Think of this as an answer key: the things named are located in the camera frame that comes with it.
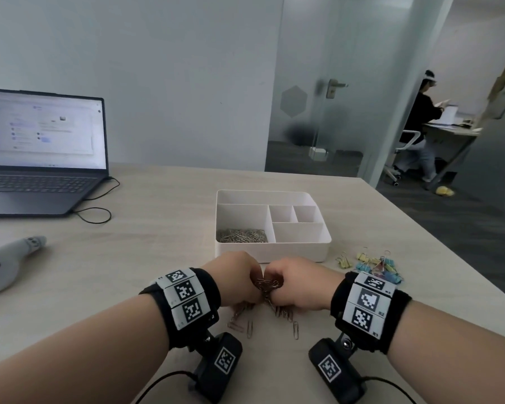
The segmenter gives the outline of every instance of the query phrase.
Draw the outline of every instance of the jeans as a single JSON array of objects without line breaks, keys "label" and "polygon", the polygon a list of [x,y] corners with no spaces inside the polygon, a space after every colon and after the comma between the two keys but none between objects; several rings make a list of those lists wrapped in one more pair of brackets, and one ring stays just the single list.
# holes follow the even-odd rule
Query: jeans
[{"label": "jeans", "polygon": [[421,140],[417,144],[411,145],[408,149],[402,152],[402,158],[395,163],[395,166],[407,171],[415,163],[419,163],[423,167],[424,177],[432,179],[436,176],[436,154],[426,139]]}]

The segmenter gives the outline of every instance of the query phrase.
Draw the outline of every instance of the white plastic tray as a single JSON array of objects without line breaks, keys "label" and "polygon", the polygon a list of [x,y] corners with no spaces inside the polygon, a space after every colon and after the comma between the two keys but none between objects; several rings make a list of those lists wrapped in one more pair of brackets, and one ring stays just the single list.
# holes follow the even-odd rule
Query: white plastic tray
[{"label": "white plastic tray", "polygon": [[260,263],[285,256],[303,256],[316,262],[327,257],[331,236],[310,194],[290,191],[219,190],[215,237],[220,229],[263,229],[266,243],[220,243],[215,256],[246,251]]}]

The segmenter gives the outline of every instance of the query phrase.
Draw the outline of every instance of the laptop keyboard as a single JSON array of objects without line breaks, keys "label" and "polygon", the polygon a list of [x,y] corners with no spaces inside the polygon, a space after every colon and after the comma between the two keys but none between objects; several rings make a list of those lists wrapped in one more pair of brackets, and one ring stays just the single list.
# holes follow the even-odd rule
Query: laptop keyboard
[{"label": "laptop keyboard", "polygon": [[0,175],[0,191],[80,193],[94,180],[96,180],[96,177]]}]

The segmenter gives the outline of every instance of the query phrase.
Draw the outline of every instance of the door handle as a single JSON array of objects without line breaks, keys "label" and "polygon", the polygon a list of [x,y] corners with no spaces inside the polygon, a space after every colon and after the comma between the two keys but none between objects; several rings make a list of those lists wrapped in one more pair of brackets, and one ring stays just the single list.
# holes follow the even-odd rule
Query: door handle
[{"label": "door handle", "polygon": [[335,94],[337,93],[337,88],[347,88],[347,83],[339,83],[336,79],[330,79],[327,84],[327,93],[325,95],[326,99],[335,99]]}]

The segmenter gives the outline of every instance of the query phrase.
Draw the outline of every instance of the left hand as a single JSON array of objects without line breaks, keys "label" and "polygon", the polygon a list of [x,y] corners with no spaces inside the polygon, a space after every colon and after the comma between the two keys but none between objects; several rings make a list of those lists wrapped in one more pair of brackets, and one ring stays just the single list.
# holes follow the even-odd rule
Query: left hand
[{"label": "left hand", "polygon": [[254,285],[256,279],[262,279],[262,268],[245,251],[225,252],[201,268],[217,284],[221,293],[221,306],[262,302],[262,292]]}]

